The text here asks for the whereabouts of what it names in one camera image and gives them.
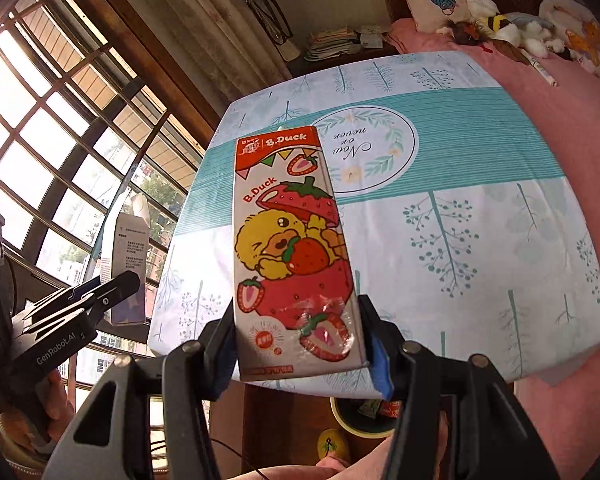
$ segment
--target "pink bedsheet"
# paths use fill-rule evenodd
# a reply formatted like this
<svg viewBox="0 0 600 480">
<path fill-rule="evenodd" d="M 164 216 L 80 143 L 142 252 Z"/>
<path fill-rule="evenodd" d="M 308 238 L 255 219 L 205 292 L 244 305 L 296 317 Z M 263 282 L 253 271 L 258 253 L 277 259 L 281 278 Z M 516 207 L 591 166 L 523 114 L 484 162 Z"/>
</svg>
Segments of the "pink bedsheet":
<svg viewBox="0 0 600 480">
<path fill-rule="evenodd" d="M 495 49 L 489 54 L 479 46 L 416 32 L 410 19 L 395 22 L 390 38 L 402 54 L 462 50 L 502 85 L 554 152 L 578 197 L 600 261 L 600 79 L 551 54 L 541 62 L 559 84 L 552 88 L 530 66 Z M 520 381 L 517 391 L 561 478 L 580 480 L 600 453 L 600 350 L 557 386 L 531 377 Z"/>
</svg>

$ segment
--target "strawberry illustration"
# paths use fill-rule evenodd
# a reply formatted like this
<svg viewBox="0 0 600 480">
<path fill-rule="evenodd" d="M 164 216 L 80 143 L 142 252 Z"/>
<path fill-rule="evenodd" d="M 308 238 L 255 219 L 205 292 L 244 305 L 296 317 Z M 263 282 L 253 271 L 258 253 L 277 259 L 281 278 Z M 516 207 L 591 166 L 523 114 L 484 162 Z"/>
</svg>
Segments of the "strawberry illustration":
<svg viewBox="0 0 600 480">
<path fill-rule="evenodd" d="M 290 330 L 301 328 L 307 317 L 325 310 L 339 314 L 353 291 L 347 260 L 336 260 L 315 274 L 294 274 L 284 280 L 262 280 L 259 284 L 264 295 L 255 307 L 256 312 L 275 317 Z"/>
<path fill-rule="evenodd" d="M 255 310 L 264 297 L 264 289 L 258 282 L 257 276 L 252 280 L 243 280 L 238 283 L 238 291 L 235 295 L 238 308 L 243 312 Z"/>
<path fill-rule="evenodd" d="M 326 220 L 327 227 L 340 223 L 338 208 L 333 196 L 314 186 L 315 178 L 306 176 L 304 182 L 280 182 L 263 194 L 256 204 L 263 209 L 277 209 L 293 213 L 303 222 L 311 215 Z"/>
<path fill-rule="evenodd" d="M 315 274 L 329 267 L 329 255 L 318 240 L 294 236 L 282 253 L 282 261 L 293 274 Z"/>
<path fill-rule="evenodd" d="M 349 355 L 349 330 L 337 314 L 321 312 L 302 327 L 300 344 L 318 359 L 342 361 Z"/>
<path fill-rule="evenodd" d="M 318 169 L 318 159 L 314 156 L 296 155 L 286 167 L 291 176 L 306 175 Z"/>
</svg>

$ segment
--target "bolt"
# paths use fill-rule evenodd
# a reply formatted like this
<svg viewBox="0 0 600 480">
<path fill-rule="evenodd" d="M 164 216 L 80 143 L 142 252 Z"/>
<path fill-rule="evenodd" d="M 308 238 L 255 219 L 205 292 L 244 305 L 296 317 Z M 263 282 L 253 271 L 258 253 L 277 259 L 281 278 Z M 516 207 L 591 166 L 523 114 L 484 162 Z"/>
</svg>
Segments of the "bolt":
<svg viewBox="0 0 600 480">
<path fill-rule="evenodd" d="M 420 350 L 422 350 L 422 346 L 415 341 L 405 341 L 402 343 L 402 351 L 405 354 L 417 354 Z"/>
<path fill-rule="evenodd" d="M 116 355 L 116 358 L 113 359 L 113 364 L 118 368 L 129 366 L 131 364 L 131 356 L 129 354 Z"/>
<path fill-rule="evenodd" d="M 489 366 L 489 359 L 486 355 L 476 354 L 471 357 L 471 362 L 478 368 L 486 368 Z"/>
<path fill-rule="evenodd" d="M 182 345 L 182 351 L 187 354 L 193 354 L 200 350 L 201 346 L 199 341 L 187 341 Z"/>
</svg>

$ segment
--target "blue gripper pad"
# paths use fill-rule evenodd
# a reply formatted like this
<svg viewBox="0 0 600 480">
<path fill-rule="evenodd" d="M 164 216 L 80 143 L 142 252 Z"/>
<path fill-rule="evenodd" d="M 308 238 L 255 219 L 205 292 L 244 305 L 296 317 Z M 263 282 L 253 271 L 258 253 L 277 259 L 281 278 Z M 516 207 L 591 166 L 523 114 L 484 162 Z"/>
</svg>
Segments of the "blue gripper pad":
<svg viewBox="0 0 600 480">
<path fill-rule="evenodd" d="M 385 400 L 391 400 L 394 395 L 394 383 L 391 380 L 389 357 L 382 348 L 377 336 L 370 335 L 371 348 L 366 349 L 369 359 L 369 373 L 374 383 L 374 388 L 382 394 Z"/>
</svg>

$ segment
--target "teal stripe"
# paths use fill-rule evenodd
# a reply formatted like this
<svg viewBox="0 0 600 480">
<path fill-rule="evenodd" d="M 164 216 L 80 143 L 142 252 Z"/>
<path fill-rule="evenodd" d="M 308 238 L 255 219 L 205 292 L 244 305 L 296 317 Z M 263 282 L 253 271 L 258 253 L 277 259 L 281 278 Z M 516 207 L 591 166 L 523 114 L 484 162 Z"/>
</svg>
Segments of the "teal stripe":
<svg viewBox="0 0 600 480">
<path fill-rule="evenodd" d="M 431 190 L 564 176 L 554 155 L 520 107 L 502 88 L 461 88 L 381 97 L 355 105 L 400 112 L 416 127 L 420 148 L 400 178 L 370 193 L 338 197 L 339 204 Z M 287 121 L 312 124 L 330 108 Z M 268 126 L 248 135 L 277 130 Z M 232 221 L 235 140 L 207 150 L 187 197 L 176 234 Z"/>
</svg>

